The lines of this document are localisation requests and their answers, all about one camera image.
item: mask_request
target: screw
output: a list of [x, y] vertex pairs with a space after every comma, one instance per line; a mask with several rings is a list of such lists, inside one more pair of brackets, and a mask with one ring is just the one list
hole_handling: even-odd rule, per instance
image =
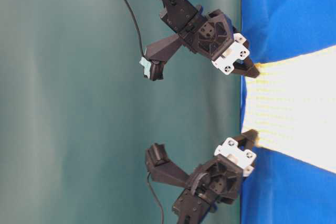
[[226, 66], [224, 70], [225, 70], [225, 72], [229, 72], [231, 70], [231, 67], [230, 66]]

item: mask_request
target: blue fabric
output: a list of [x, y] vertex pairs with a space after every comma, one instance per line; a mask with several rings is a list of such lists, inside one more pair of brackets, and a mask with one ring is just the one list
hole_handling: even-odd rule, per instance
[[[335, 45], [336, 0], [242, 0], [242, 32], [252, 60], [261, 63]], [[243, 121], [244, 80], [241, 88]], [[255, 151], [257, 169], [243, 187], [242, 224], [336, 223], [335, 174], [277, 152]]]

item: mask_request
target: green curtain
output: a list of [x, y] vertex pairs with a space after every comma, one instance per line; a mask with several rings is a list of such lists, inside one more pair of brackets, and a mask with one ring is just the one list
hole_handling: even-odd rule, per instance
[[[129, 0], [144, 45], [172, 31], [158, 0]], [[190, 0], [240, 26], [240, 0]], [[122, 0], [0, 0], [0, 222], [159, 223], [144, 151], [165, 143], [191, 173], [239, 132], [239, 76], [181, 48], [143, 78]], [[181, 189], [153, 184], [171, 206]], [[239, 223], [239, 202], [204, 223]]]

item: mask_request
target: wire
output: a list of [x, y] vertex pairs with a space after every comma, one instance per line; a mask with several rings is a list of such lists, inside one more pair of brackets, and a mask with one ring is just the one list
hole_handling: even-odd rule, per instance
[[139, 30], [139, 26], [138, 26], [138, 22], [136, 21], [136, 18], [135, 18], [135, 15], [134, 15], [134, 12], [130, 6], [130, 4], [128, 3], [127, 0], [124, 0], [128, 10], [130, 11], [130, 14], [132, 16], [132, 19], [133, 19], [133, 22], [134, 22], [134, 25], [135, 25], [135, 29], [137, 30], [136, 32], [138, 33], [138, 38], [139, 38], [139, 46], [140, 46], [140, 53], [141, 53], [141, 56], [142, 57], [145, 57], [144, 53], [143, 53], [143, 49], [142, 49], [142, 41], [141, 41], [141, 34], [140, 34], [140, 30]]
[[164, 212], [163, 212], [163, 207], [158, 199], [158, 197], [156, 196], [155, 192], [154, 192], [154, 189], [149, 181], [149, 177], [151, 176], [151, 173], [148, 173], [147, 174], [147, 185], [149, 187], [149, 189], [151, 190], [153, 196], [154, 196], [154, 199], [156, 201], [156, 203], [158, 204], [158, 206], [160, 207], [160, 210], [161, 210], [161, 224], [164, 224]]

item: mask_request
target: white and yellow striped fabric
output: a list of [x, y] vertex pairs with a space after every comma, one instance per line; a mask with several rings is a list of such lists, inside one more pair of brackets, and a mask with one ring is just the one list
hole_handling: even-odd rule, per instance
[[258, 146], [336, 173], [336, 46], [258, 64], [246, 78], [243, 132], [259, 131]]

